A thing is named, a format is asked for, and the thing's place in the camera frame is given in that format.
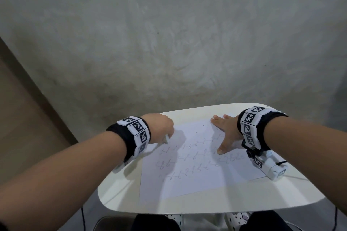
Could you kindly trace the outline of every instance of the left arm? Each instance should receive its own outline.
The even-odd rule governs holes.
[[[151,143],[172,135],[167,116],[142,118],[151,130]],[[106,131],[42,160],[0,186],[0,222],[10,231],[57,230],[123,162],[126,152],[123,139]]]

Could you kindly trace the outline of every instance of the forearm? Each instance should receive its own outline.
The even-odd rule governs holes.
[[[287,117],[271,120],[267,145],[347,212],[347,133]]]
[[[57,230],[122,163],[126,146],[113,132],[71,146],[0,187],[0,221],[15,230]]]

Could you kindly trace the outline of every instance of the white slipper with black dots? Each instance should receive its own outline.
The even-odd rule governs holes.
[[[173,219],[179,225],[180,228],[183,227],[183,215],[165,215],[168,219]]]
[[[226,213],[225,222],[231,231],[239,231],[240,227],[248,222],[249,214],[247,212]]]

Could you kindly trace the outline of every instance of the table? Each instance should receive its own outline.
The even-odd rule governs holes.
[[[229,114],[238,115],[242,110],[258,103],[231,103],[205,106],[163,114],[175,124]],[[152,214],[192,214],[260,211],[289,208],[318,202],[324,195],[293,166],[284,177],[270,181],[267,177],[249,182],[205,190],[173,197],[150,204],[139,203],[142,160],[129,163],[115,174],[111,172],[98,187],[102,204],[114,211]]]

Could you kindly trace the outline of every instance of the hand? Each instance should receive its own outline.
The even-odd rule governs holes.
[[[211,123],[218,128],[224,130],[225,137],[222,144],[217,149],[218,154],[225,154],[232,150],[232,144],[235,141],[243,139],[242,134],[237,129],[237,119],[236,117],[231,117],[226,114],[223,115],[223,118],[214,115],[211,119]]]
[[[158,143],[162,141],[165,135],[171,137],[175,131],[173,128],[174,122],[166,115],[160,113],[149,113],[141,116],[144,119],[151,131],[150,143]]]

